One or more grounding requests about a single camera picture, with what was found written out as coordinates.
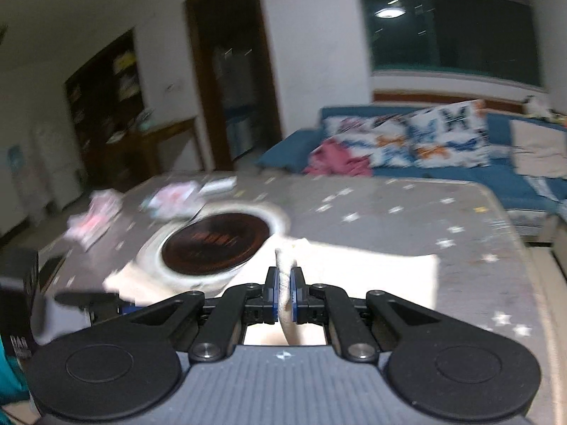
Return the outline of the beige cushion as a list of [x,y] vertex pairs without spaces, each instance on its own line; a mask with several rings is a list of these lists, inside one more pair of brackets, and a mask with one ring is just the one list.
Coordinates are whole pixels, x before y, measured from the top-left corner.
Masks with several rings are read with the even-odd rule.
[[566,133],[532,122],[514,120],[511,159],[522,176],[566,178]]

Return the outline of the cream white garment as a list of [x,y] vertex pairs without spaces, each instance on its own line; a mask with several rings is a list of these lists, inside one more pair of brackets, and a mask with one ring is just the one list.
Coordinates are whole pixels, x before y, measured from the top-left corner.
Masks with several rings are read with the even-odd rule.
[[262,283],[268,269],[280,270],[278,318],[246,330],[248,345],[321,345],[323,329],[313,323],[297,325],[291,320],[290,269],[297,265],[309,284],[324,283],[342,288],[352,298],[364,298],[371,290],[382,290],[429,309],[435,307],[438,289],[437,255],[403,256],[346,248],[307,239],[275,235],[240,267],[225,285],[214,284],[211,296],[230,286]]

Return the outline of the white remote control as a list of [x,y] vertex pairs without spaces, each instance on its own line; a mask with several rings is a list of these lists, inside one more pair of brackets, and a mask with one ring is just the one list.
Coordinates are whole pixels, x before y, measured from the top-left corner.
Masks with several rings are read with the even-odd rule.
[[212,196],[231,192],[237,184],[237,176],[218,178],[217,180],[207,181],[200,189],[203,196]]

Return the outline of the dark wooden sideboard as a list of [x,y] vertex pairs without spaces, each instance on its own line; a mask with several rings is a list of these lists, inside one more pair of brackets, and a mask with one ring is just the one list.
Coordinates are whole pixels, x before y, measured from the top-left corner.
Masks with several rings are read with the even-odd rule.
[[116,142],[88,146],[81,156],[85,164],[86,181],[91,186],[123,185],[131,177],[148,179],[165,172],[159,156],[159,146],[167,140],[185,134],[193,142],[196,158],[201,170],[205,170],[205,159],[197,131],[197,117],[168,122],[149,131],[128,130]]

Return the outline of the right butterfly pillow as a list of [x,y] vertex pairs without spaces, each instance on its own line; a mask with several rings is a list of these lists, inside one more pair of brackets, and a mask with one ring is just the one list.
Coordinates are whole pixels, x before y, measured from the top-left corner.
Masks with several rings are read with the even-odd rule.
[[421,109],[408,114],[405,124],[418,167],[473,168],[490,163],[483,100]]

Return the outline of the black white plush toy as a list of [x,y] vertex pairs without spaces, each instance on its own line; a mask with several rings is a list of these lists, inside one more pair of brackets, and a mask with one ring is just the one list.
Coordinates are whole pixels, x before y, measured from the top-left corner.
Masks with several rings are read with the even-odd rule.
[[544,121],[550,121],[554,117],[548,105],[533,95],[527,96],[523,101],[523,113],[525,117]]

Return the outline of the left butterfly pillow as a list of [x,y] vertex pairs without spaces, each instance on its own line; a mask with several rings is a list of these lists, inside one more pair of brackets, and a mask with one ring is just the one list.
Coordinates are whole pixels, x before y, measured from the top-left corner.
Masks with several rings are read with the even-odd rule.
[[413,165],[402,115],[338,115],[324,118],[322,123],[326,138],[347,148],[354,157],[368,157],[373,168]]

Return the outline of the white refrigerator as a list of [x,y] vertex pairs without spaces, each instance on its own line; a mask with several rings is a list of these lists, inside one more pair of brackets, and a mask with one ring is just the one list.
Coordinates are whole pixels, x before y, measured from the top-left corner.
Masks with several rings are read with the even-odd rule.
[[36,124],[33,137],[53,201],[63,210],[83,193],[73,144],[62,127],[50,122]]

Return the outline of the round black induction cooktop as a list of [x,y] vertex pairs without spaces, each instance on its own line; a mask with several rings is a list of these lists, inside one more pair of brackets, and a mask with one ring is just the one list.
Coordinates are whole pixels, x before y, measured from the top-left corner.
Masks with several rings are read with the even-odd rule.
[[187,276],[225,272],[252,258],[270,236],[268,223],[245,213],[205,217],[164,242],[164,265]]

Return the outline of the blue sofa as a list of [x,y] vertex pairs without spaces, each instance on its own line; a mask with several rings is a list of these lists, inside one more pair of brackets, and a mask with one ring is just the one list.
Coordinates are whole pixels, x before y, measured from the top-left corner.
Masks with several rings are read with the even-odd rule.
[[[415,111],[411,107],[394,104],[367,104],[366,106],[325,107],[320,111],[319,124],[314,129],[301,129],[266,151],[257,161],[262,169],[281,169],[290,173],[303,173],[308,166],[309,154],[326,136],[328,120],[340,116],[369,118]],[[552,242],[559,226],[560,203],[566,200],[566,181],[548,178],[545,195],[515,172],[509,150],[512,144],[511,123],[519,121],[517,115],[489,112],[487,115],[488,141],[491,162],[486,167],[406,168],[378,167],[378,177],[421,177],[434,180],[472,181],[489,188],[509,215],[513,226],[527,243]]]

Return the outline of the white pink tissue box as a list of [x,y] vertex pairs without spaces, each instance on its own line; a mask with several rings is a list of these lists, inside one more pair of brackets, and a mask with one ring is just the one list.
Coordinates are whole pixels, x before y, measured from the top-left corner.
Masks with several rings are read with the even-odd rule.
[[90,249],[107,233],[121,212],[122,198],[123,195],[113,189],[94,191],[88,210],[67,220],[63,238],[79,244],[84,251]]

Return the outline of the butterfly pillow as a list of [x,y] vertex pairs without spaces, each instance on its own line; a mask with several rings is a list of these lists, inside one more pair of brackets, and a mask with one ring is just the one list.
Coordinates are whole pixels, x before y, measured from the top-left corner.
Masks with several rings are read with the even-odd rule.
[[405,124],[418,167],[473,168],[490,163],[483,100],[421,109],[408,114]]
[[402,115],[338,115],[324,118],[322,123],[326,138],[347,148],[354,157],[368,157],[373,168],[413,165]]

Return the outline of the dark window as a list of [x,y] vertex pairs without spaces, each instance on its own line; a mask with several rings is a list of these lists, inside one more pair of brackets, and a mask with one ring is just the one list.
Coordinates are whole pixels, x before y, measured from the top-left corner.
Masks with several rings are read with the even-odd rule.
[[361,0],[361,5],[374,71],[542,85],[528,5],[509,0]]

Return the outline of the pastel soft tissue pack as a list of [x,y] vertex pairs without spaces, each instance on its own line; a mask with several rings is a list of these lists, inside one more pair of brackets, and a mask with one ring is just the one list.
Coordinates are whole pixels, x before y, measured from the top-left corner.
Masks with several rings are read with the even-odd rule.
[[195,181],[170,183],[144,200],[140,208],[159,221],[193,219],[205,206],[201,185]]

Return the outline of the water dispenser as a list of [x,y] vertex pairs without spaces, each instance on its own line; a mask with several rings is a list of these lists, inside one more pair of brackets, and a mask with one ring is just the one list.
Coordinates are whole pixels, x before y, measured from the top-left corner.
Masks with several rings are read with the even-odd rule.
[[45,219],[45,206],[49,203],[49,194],[35,161],[25,152],[21,144],[8,148],[7,161],[19,203],[28,220],[37,226]]

